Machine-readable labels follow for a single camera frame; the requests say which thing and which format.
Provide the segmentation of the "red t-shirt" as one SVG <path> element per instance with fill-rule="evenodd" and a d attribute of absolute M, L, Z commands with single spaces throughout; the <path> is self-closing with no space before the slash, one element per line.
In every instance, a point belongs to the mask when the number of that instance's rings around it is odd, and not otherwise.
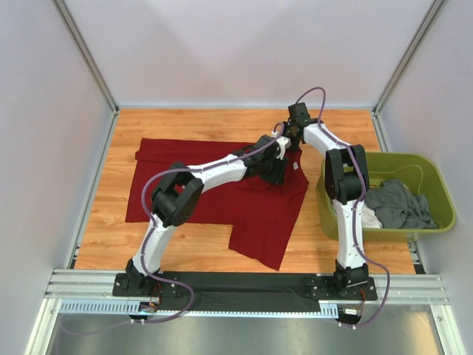
<path fill-rule="evenodd" d="M 144 138 L 135 153 L 137 165 L 129 193 L 125 221 L 149 221 L 141 205 L 145 183 L 176 161 L 189 165 L 211 162 L 245 147 L 245 142 L 183 141 Z M 228 247 L 278 270 L 308 187 L 301 168 L 302 151 L 287 152 L 283 184 L 250 177 L 203 194 L 190 223 L 232 227 Z"/>

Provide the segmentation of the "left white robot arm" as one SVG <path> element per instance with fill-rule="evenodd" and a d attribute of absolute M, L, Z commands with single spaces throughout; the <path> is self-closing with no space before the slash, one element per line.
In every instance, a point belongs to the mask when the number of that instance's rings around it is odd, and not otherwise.
<path fill-rule="evenodd" d="M 289 138 L 273 131 L 247 149 L 219 160 L 196 166 L 176 162 L 169 170 L 151 177 L 141 193 L 149 227 L 125 271 L 130 289 L 139 297 L 147 297 L 156 283 L 165 282 L 157 276 L 163 252 L 177 227 L 192 216 L 203 193 L 256 175 L 275 175 L 281 180 L 290 145 Z"/>

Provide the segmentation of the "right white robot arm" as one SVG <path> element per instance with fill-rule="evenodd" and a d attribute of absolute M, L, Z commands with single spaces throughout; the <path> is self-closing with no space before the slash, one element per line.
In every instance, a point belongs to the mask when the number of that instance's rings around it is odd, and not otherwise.
<path fill-rule="evenodd" d="M 324 187 L 336 211 L 338 231 L 333 290 L 347 299 L 369 277 L 362 231 L 362 208 L 369 188 L 365 150 L 335 136 L 321 119 L 311 118 L 304 103 L 290 105 L 288 113 L 283 135 L 291 144 L 307 143 L 325 154 Z"/>

